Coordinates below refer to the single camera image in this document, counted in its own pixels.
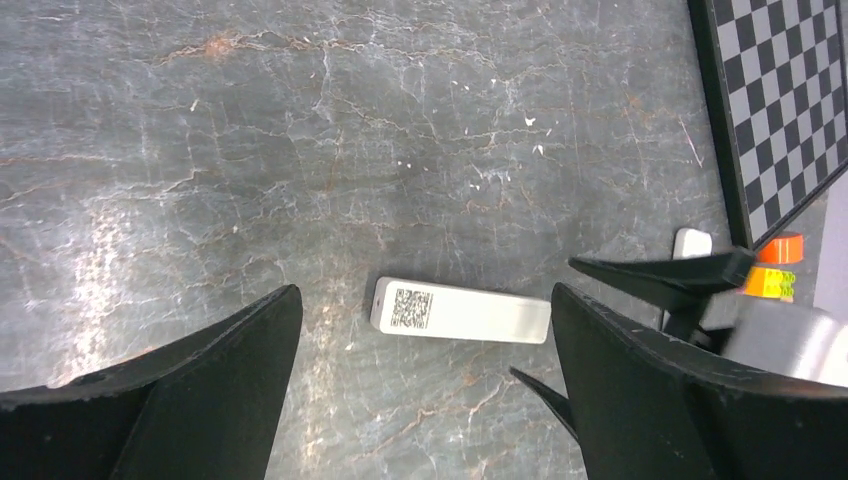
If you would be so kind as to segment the black white checkerboard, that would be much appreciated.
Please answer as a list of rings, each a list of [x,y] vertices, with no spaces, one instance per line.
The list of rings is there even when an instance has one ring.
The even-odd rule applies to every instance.
[[[841,4],[688,8],[731,240],[757,251],[847,170]]]

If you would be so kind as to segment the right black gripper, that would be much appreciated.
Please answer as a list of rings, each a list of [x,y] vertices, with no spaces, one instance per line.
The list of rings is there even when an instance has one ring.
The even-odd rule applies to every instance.
[[[829,312],[745,296],[730,324],[701,320],[716,294],[745,285],[756,254],[742,247],[677,260],[572,257],[575,270],[665,311],[662,332],[749,367],[822,384],[847,385],[847,322]]]

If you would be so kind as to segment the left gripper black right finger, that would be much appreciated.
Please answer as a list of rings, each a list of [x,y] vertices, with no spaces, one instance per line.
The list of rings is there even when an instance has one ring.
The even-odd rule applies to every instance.
[[[749,367],[565,284],[552,326],[592,479],[843,479],[847,392]]]

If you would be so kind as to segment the orange curved block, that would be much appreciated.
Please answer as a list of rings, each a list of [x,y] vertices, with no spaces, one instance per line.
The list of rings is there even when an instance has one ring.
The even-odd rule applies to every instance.
[[[758,252],[757,261],[769,265],[796,264],[804,259],[804,237],[797,232],[776,235]]]

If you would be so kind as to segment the white remote control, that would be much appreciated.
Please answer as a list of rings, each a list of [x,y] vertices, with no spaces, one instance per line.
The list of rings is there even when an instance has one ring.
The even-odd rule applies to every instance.
[[[694,228],[680,228],[674,238],[672,259],[704,257],[712,253],[713,240],[709,233]]]

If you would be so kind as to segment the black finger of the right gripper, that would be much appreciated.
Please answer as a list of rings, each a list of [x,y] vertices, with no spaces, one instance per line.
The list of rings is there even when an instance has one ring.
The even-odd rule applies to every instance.
[[[566,396],[548,387],[540,380],[536,379],[535,377],[532,377],[531,375],[528,375],[527,373],[515,367],[510,367],[509,372],[513,377],[515,377],[522,384],[527,386],[543,401],[543,403],[554,414],[557,420],[569,432],[571,437],[575,441],[577,441],[578,433],[573,412],[571,409],[570,400]]]

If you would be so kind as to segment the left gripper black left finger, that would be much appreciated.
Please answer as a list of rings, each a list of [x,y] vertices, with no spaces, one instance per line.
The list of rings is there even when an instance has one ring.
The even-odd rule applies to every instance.
[[[1,396],[5,479],[261,479],[303,320],[298,287],[132,360]]]

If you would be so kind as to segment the small white remote with buttons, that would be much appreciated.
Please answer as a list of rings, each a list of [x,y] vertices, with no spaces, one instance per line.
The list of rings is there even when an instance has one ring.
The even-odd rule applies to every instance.
[[[384,276],[369,322],[388,335],[542,344],[550,316],[544,299]]]

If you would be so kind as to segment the green orange block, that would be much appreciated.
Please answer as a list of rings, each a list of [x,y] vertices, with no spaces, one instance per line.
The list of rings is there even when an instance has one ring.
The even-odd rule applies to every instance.
[[[795,281],[796,275],[790,271],[755,266],[749,272],[741,292],[747,296],[792,303]]]

